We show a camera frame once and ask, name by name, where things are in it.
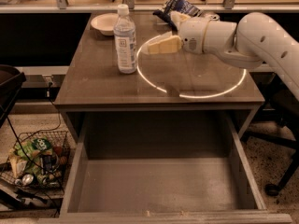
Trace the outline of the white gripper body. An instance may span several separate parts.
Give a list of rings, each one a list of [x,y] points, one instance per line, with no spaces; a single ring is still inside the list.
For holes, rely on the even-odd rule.
[[[203,53],[203,42],[205,38],[208,19],[194,17],[183,21],[178,29],[178,36],[182,40],[183,48],[193,54]]]

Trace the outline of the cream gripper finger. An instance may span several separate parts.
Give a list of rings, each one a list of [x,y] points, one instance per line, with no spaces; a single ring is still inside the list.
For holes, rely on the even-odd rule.
[[[165,38],[158,38],[148,43],[148,54],[169,54],[176,53],[182,47],[181,39],[178,35],[170,35]]]
[[[170,12],[170,20],[174,23],[175,27],[178,29],[180,24],[190,18],[189,15],[180,13],[178,11],[171,11]]]

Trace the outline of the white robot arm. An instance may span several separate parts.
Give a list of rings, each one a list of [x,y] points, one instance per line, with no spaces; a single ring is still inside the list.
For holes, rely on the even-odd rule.
[[[152,39],[143,45],[143,53],[168,54],[184,49],[193,54],[212,54],[244,69],[267,63],[299,99],[299,43],[271,17],[252,12],[235,23],[173,12],[171,19],[178,32]]]

